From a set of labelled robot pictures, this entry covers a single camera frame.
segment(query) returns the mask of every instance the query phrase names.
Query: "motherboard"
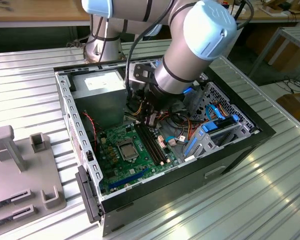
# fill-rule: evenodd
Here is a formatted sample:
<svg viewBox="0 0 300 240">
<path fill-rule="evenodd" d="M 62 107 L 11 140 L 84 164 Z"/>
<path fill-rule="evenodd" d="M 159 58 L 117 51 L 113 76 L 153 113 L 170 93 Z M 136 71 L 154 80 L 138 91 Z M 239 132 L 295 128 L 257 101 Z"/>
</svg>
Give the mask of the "motherboard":
<svg viewBox="0 0 300 240">
<path fill-rule="evenodd" d="M 162 173 L 179 164 L 158 128 L 125 124 L 98 132 L 103 195 Z"/>
</svg>

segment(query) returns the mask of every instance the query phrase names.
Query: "light blue joint cover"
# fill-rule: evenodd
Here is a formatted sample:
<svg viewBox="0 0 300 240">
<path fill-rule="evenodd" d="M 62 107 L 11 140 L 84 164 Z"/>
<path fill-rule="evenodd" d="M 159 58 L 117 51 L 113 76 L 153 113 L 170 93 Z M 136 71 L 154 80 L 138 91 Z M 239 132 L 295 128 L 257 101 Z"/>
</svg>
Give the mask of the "light blue joint cover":
<svg viewBox="0 0 300 240">
<path fill-rule="evenodd" d="M 160 32 L 161 28 L 162 28 L 162 24 L 158 24 L 154 28 L 152 28 L 152 30 L 145 36 L 146 37 L 155 36 Z"/>
<path fill-rule="evenodd" d="M 81 4 L 88 14 L 96 14 L 107 19 L 112 17 L 112 0 L 81 0 Z"/>
<path fill-rule="evenodd" d="M 198 1 L 183 22 L 185 42 L 200 59 L 213 61 L 231 43 L 237 33 L 235 19 L 221 4 Z"/>
</svg>

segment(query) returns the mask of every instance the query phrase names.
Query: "blue pcie slot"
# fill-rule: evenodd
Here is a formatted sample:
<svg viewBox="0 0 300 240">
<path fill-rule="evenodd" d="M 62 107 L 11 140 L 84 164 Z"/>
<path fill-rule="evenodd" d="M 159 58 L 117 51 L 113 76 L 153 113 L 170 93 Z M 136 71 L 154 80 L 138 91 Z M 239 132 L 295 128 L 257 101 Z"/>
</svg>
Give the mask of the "blue pcie slot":
<svg viewBox="0 0 300 240">
<path fill-rule="evenodd" d="M 148 171 L 148 169 L 149 168 L 146 168 L 146 169 L 142 170 L 141 172 L 138 172 L 138 173 L 136 173 L 136 174 L 134 174 L 132 176 L 128 176 L 125 179 L 122 179 L 122 180 L 119 180 L 119 181 L 116 181 L 114 183 L 109 184 L 109 189 L 113 189 L 113 188 L 119 187 L 119 186 L 121 186 L 123 184 L 127 184 L 127 183 L 129 183 L 129 182 L 131 182 L 133 180 L 141 178 L 145 174 L 145 172 Z"/>
</svg>

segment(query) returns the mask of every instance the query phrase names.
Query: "cardboard box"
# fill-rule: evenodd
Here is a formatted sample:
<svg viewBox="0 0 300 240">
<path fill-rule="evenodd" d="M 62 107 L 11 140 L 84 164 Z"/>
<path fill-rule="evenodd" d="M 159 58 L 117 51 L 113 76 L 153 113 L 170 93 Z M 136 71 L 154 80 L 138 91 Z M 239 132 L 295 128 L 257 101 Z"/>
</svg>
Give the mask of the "cardboard box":
<svg viewBox="0 0 300 240">
<path fill-rule="evenodd" d="M 300 122 L 300 93 L 283 95 L 276 102 Z"/>
</svg>

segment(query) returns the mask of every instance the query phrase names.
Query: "ribbed metal surface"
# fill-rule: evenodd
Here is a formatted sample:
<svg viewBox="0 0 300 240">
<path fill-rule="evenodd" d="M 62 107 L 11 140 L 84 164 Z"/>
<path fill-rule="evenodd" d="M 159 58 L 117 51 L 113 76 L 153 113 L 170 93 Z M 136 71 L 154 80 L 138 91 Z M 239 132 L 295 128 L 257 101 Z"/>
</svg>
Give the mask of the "ribbed metal surface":
<svg viewBox="0 0 300 240">
<path fill-rule="evenodd" d="M 283 27 L 280 34 L 300 47 L 300 27 Z"/>
<path fill-rule="evenodd" d="M 170 41 L 138 45 L 135 57 L 162 55 Z M 130 47 L 123 45 L 124 51 Z M 0 236 L 0 239 L 101 239 L 90 224 L 75 180 L 77 164 L 61 115 L 52 68 L 82 64 L 80 49 L 0 54 L 0 126 L 15 138 L 47 133 L 67 207 Z M 229 61 L 212 68 L 277 132 L 234 171 L 105 239 L 300 238 L 300 125 L 274 106 Z"/>
</svg>

